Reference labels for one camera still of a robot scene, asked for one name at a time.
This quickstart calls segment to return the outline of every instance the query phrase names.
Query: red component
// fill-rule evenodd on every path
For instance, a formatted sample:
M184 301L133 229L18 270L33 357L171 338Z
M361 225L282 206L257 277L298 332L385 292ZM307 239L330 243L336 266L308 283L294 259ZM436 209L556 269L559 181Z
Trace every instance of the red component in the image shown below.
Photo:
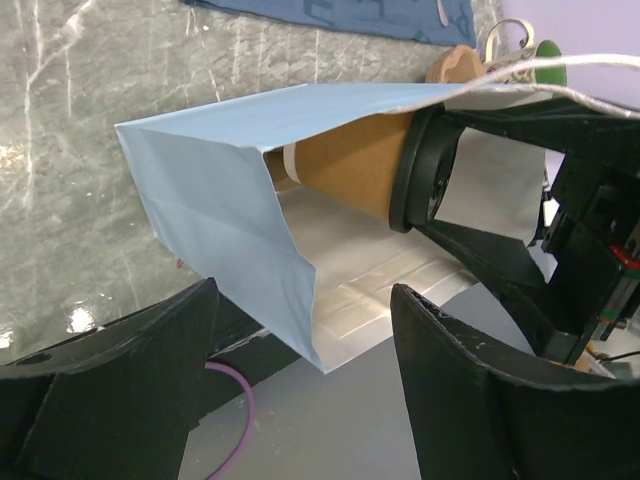
M609 248L629 270L640 270L640 260L630 259L622 248L615 245L610 245Z

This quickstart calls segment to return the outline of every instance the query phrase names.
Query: light blue paper bag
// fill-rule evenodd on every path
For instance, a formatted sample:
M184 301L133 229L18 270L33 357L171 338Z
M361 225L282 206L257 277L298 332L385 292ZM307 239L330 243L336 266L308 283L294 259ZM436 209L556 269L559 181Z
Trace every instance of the light blue paper bag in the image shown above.
M384 222L304 187L276 194L263 153L368 115L441 101L457 88L301 85L127 122L116 130L157 238L328 372L391 335L388 297L394 283L409 283L442 304L474 280L415 232L391 232ZM526 97L492 87L450 102L456 108L498 108ZM503 155L514 148L515 164ZM447 192L438 218L526 241L537 221L543 170L541 149L467 130L449 185L462 194ZM481 185L487 178L490 185ZM500 210L496 204L518 214L484 215Z

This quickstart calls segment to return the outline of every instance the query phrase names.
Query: gray table surface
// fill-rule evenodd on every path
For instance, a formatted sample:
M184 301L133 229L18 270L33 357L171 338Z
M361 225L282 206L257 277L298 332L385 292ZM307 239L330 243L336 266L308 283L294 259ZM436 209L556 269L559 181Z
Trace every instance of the gray table surface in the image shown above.
M531 353L482 285L443 308ZM254 394L253 435L224 480L420 479L392 339L326 376L299 360L257 385ZM206 416L189 436L180 480L201 480L215 470L238 441L246 415L240 396Z
M486 38L499 0L473 0ZM156 241L113 125L305 82L419 81L445 48L188 8L0 2L0 364L197 280Z

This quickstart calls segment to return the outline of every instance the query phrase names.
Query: dark blue cloth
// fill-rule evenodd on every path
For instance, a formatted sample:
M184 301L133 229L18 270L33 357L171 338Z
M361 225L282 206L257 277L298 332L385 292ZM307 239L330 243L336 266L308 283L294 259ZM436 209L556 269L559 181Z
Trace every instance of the dark blue cloth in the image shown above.
M471 0L181 0L228 13L252 13L289 23L342 32L416 40L432 45L476 46Z

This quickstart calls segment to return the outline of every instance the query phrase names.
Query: marble countertop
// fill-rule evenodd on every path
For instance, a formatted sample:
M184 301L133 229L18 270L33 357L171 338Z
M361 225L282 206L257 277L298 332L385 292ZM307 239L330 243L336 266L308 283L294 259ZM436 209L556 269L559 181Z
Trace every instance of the marble countertop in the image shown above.
M473 0L480 43L499 0ZM197 280L154 237L113 125L305 82L420 81L446 49L188 8L0 2L0 364Z

